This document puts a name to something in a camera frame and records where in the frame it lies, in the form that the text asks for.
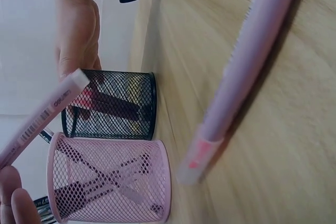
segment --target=black mesh pen holder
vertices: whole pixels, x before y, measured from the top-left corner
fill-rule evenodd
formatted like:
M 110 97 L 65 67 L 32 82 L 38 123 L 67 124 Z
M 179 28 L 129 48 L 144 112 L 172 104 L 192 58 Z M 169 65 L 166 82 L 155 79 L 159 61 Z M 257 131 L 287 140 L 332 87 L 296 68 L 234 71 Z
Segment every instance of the black mesh pen holder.
M 83 72 L 90 84 L 62 111 L 66 137 L 152 139 L 156 120 L 153 73 Z

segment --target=person's arm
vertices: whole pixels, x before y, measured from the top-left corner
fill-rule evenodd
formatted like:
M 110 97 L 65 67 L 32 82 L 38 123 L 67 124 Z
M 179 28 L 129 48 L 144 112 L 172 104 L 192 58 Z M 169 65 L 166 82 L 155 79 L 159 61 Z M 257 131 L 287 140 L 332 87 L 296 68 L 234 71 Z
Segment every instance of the person's arm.
M 100 70 L 99 11 L 93 0 L 55 0 L 59 80 L 77 68 Z

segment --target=hand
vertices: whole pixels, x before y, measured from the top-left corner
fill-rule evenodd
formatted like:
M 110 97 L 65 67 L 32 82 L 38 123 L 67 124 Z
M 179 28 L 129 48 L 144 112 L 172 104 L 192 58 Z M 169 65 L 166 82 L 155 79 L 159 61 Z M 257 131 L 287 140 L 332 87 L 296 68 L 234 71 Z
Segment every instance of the hand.
M 19 172 L 12 166 L 0 170 L 0 224 L 40 224 L 37 209 L 22 189 Z
M 76 69 L 101 70 L 99 10 L 93 0 L 55 0 L 56 64 L 61 81 Z

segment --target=pink mesh pen holder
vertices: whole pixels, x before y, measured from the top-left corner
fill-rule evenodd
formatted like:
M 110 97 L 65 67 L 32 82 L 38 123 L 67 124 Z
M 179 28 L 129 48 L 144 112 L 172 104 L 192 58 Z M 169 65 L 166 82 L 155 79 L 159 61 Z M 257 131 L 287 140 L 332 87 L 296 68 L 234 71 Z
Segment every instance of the pink mesh pen holder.
M 59 223 L 166 222 L 171 179 L 163 143 L 142 140 L 51 140 L 47 188 Z

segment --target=pink pen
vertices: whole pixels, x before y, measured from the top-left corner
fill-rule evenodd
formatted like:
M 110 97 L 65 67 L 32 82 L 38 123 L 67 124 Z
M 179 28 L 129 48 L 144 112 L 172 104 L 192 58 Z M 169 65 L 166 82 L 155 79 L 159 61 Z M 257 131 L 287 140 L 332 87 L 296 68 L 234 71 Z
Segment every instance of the pink pen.
M 57 89 L 27 118 L 0 152 L 0 169 L 11 165 L 32 140 L 89 84 L 80 70 L 66 77 Z
M 224 141 L 278 35 L 291 0 L 251 0 L 235 49 L 215 98 L 198 128 L 177 180 L 196 183 Z

